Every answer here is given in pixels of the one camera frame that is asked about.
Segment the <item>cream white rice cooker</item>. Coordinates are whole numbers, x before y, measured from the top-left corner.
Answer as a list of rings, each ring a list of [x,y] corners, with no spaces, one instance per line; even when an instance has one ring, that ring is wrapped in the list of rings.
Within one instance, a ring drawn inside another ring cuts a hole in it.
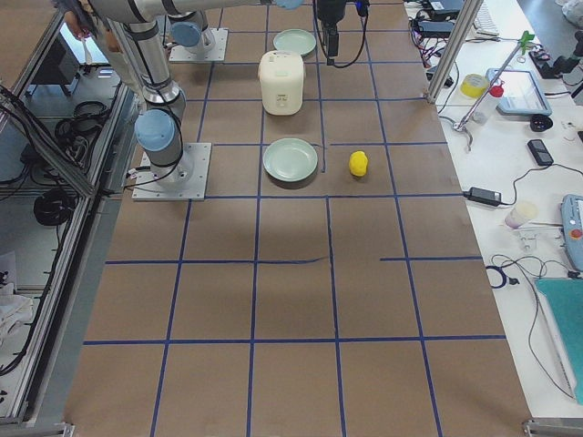
[[[302,107],[305,71],[295,52],[273,50],[261,57],[258,79],[265,111],[274,116],[296,114]]]

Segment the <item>pale green plate far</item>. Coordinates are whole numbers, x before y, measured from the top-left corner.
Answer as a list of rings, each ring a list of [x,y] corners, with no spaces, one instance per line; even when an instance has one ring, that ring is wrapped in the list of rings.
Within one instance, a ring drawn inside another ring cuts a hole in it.
[[[309,55],[316,47],[316,39],[311,32],[303,29],[286,29],[273,38],[277,50],[292,51],[300,56]]]

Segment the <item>pale green plate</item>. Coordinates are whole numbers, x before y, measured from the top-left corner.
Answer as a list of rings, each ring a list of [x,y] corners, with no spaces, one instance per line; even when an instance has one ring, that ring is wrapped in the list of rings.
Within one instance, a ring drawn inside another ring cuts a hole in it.
[[[286,29],[273,38],[277,50],[292,51],[300,56],[309,55],[316,47],[316,39],[311,32],[303,29]]]
[[[269,176],[279,181],[298,182],[309,177],[317,168],[318,155],[312,144],[286,137],[267,146],[262,165]]]

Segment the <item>black laptop charger top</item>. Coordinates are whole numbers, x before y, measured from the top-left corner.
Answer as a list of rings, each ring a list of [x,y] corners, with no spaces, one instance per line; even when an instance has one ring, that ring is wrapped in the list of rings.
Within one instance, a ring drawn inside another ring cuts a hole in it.
[[[417,32],[426,38],[448,38],[453,32],[455,24],[448,21],[420,21],[417,23]]]

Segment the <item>yellow rubber duck toy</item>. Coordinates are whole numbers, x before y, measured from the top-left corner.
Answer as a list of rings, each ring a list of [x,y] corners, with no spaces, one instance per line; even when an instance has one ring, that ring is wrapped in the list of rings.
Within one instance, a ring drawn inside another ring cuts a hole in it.
[[[354,151],[348,162],[350,173],[357,178],[364,177],[367,174],[368,162],[368,157],[362,150]]]

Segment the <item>pale green plate near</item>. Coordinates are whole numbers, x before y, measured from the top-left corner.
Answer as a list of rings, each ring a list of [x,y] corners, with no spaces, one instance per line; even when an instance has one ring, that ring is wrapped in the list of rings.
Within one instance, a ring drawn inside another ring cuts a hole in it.
[[[286,137],[267,146],[262,165],[269,176],[279,181],[298,182],[309,177],[317,168],[318,155],[312,144]]]

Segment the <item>yellow tape roll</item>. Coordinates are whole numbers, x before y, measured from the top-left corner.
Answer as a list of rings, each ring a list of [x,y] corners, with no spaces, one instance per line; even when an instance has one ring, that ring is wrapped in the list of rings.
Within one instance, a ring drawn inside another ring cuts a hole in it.
[[[460,92],[469,98],[479,98],[489,87],[489,81],[486,77],[479,74],[468,74],[464,77]]]

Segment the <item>metal rod with green clip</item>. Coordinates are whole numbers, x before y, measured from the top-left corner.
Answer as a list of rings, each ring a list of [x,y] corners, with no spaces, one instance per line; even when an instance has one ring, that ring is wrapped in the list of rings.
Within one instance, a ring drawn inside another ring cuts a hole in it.
[[[522,55],[525,54],[527,49],[534,44],[534,39],[535,39],[535,35],[533,33],[530,33],[528,31],[525,31],[523,33],[523,35],[517,40],[516,47],[513,49],[513,51],[510,53],[510,55],[506,58],[506,60],[502,64],[502,66],[500,66],[497,69],[496,74],[493,76],[493,78],[489,81],[488,87],[484,91],[484,93],[480,96],[480,98],[477,99],[477,101],[471,106],[471,108],[468,110],[468,112],[462,117],[462,119],[459,122],[455,122],[452,124],[452,128],[454,131],[466,132],[465,125],[468,123],[471,116],[475,113],[475,111],[482,104],[482,101],[486,98],[486,95],[489,93],[490,89],[496,84],[496,82],[498,81],[498,78],[504,72],[504,70],[506,69],[508,64],[517,56],[518,52],[521,52]]]

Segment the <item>bottle with red cap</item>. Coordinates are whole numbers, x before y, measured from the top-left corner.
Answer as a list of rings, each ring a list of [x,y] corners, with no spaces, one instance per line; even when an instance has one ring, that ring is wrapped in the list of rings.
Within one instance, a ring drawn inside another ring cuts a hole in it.
[[[504,88],[501,84],[493,85],[486,93],[485,97],[477,106],[471,116],[472,120],[478,125],[484,125],[486,121],[496,112],[497,105],[504,95]]]

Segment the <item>blue teach pendant tablet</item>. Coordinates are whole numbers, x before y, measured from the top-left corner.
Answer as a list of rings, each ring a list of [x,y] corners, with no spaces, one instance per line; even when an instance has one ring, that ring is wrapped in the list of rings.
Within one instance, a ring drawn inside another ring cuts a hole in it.
[[[532,71],[507,69],[498,78],[505,90],[497,111],[507,116],[550,116],[552,109]]]

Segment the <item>black power adapter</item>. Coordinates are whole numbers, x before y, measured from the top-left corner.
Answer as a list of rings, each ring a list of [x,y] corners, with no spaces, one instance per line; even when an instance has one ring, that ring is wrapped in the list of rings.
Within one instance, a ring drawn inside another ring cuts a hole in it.
[[[499,192],[485,188],[471,187],[464,191],[463,195],[467,200],[484,205],[497,207],[502,204],[502,197]]]

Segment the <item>black remote handset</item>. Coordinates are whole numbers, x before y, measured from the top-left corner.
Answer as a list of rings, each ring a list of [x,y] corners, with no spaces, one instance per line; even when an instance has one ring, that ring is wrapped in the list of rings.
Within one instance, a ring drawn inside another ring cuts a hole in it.
[[[529,140],[527,147],[539,166],[547,167],[554,163],[554,159],[551,157],[545,143],[541,139]]]

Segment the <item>brown paper table cover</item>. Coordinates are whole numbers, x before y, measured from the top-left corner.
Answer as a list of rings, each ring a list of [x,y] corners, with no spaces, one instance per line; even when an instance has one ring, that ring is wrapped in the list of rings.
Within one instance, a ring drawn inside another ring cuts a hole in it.
[[[225,61],[175,65],[201,202],[125,194],[65,419],[78,436],[518,436],[528,416],[404,5],[341,24],[290,117],[258,64],[309,6],[209,14]],[[286,137],[318,166],[279,181]],[[354,177],[362,150],[367,174]]]

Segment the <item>translucent plastic cup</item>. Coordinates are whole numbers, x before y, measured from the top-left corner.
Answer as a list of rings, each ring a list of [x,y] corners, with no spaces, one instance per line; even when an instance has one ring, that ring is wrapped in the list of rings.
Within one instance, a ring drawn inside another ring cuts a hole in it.
[[[538,215],[537,205],[530,201],[518,201],[505,217],[505,224],[518,229]]]

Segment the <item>teal cutting mat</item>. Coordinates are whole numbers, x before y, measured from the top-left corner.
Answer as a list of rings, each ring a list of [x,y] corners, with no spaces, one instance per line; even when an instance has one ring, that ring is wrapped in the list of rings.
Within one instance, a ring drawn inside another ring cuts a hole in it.
[[[582,404],[582,280],[538,279],[546,297],[575,377],[575,398]]]

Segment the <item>aluminium frame post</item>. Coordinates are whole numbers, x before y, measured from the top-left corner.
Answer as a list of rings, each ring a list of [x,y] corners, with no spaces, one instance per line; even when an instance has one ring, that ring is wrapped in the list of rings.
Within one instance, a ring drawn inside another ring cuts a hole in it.
[[[426,90],[425,98],[429,103],[433,104],[436,102],[439,93],[444,87],[445,81],[450,75],[457,55],[465,43],[465,38],[475,21],[482,3],[482,0],[467,0],[464,2],[455,22],[454,29],[446,43],[444,54]]]

